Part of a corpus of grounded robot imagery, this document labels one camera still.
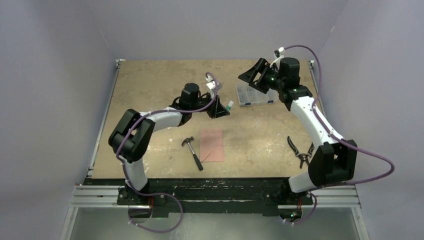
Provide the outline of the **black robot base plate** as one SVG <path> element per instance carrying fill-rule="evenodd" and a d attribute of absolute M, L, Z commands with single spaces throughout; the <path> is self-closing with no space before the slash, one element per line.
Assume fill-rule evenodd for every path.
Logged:
<path fill-rule="evenodd" d="M 117 204 L 149 206 L 152 217 L 170 213 L 261 214 L 300 217 L 301 207 L 312 207 L 311 193 L 292 193 L 287 177 L 150 178 L 146 195 L 138 195 L 124 179 L 86 178 L 85 186 L 117 186 Z"/>

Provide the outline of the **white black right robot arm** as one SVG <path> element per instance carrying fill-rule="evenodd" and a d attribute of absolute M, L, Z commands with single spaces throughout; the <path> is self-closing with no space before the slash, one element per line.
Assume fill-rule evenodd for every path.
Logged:
<path fill-rule="evenodd" d="M 343 136 L 331 128 L 314 103 L 311 91 L 300 84 L 300 62 L 296 58 L 282 58 L 279 68 L 260 58 L 238 79 L 264 94 L 269 90 L 277 91 L 279 100 L 299 119 L 314 145 L 307 172 L 291 176 L 288 185 L 281 189 L 284 202 L 292 204 L 302 192 L 353 178 L 357 145 L 353 140 L 341 143 Z"/>

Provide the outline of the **aluminium frame rail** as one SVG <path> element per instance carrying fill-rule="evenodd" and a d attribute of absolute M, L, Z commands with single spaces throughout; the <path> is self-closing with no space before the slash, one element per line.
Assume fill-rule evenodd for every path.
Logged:
<path fill-rule="evenodd" d="M 363 240 L 354 186 L 336 186 L 284 201 L 285 180 L 307 174 L 289 145 L 308 153 L 305 126 L 276 100 L 238 79 L 253 60 L 123 60 L 103 118 L 90 174 L 72 193 L 66 240 Z M 163 109 L 185 84 L 206 92 L 205 73 L 222 83 L 230 115 L 195 113 L 155 132 L 143 167 L 154 197 L 125 188 L 108 139 L 127 109 Z"/>

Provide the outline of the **clear plastic screw organizer box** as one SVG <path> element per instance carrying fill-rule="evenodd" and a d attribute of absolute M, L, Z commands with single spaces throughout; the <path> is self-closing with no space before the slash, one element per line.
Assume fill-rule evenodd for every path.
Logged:
<path fill-rule="evenodd" d="M 237 83 L 235 88 L 238 102 L 241 107 L 273 104 L 279 101 L 277 91 L 272 89 L 270 89 L 267 93 L 262 93 L 245 82 Z"/>

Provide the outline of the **black handled hammer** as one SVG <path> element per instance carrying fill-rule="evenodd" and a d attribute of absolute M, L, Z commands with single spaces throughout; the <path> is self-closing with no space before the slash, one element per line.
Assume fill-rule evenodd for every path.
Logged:
<path fill-rule="evenodd" d="M 196 163 L 196 166 L 197 166 L 198 170 L 199 171 L 202 171 L 204 168 L 203 168 L 203 166 L 201 164 L 201 161 L 200 161 L 199 157 L 197 156 L 197 154 L 196 154 L 196 152 L 195 152 L 195 150 L 194 150 L 194 148 L 193 148 L 193 146 L 191 144 L 192 141 L 194 141 L 194 137 L 193 136 L 188 137 L 188 138 L 185 138 L 182 141 L 181 146 L 184 147 L 185 145 L 187 145 L 189 147 L 189 150 L 190 150 L 190 152 L 191 152 L 191 154 L 193 156 L 193 159 L 194 159 L 194 161 Z"/>

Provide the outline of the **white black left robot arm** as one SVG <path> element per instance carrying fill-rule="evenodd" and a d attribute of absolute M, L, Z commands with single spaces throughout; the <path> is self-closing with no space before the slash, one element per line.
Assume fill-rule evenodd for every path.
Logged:
<path fill-rule="evenodd" d="M 211 119 L 230 115 L 218 95 L 201 94 L 195 83 L 185 84 L 180 96 L 164 109 L 144 113 L 132 108 L 125 111 L 109 136 L 108 144 L 122 165 L 126 185 L 131 188 L 129 197 L 136 204 L 142 205 L 149 199 L 143 156 L 153 133 L 183 126 L 193 113 L 201 112 L 206 112 Z"/>

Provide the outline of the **white green glue stick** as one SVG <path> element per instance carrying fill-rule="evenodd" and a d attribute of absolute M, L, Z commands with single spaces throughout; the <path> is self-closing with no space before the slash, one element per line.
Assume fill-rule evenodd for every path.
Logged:
<path fill-rule="evenodd" d="M 226 110 L 230 111 L 231 108 L 233 107 L 233 105 L 234 105 L 234 102 L 232 100 L 230 100 L 229 103 L 226 106 Z"/>

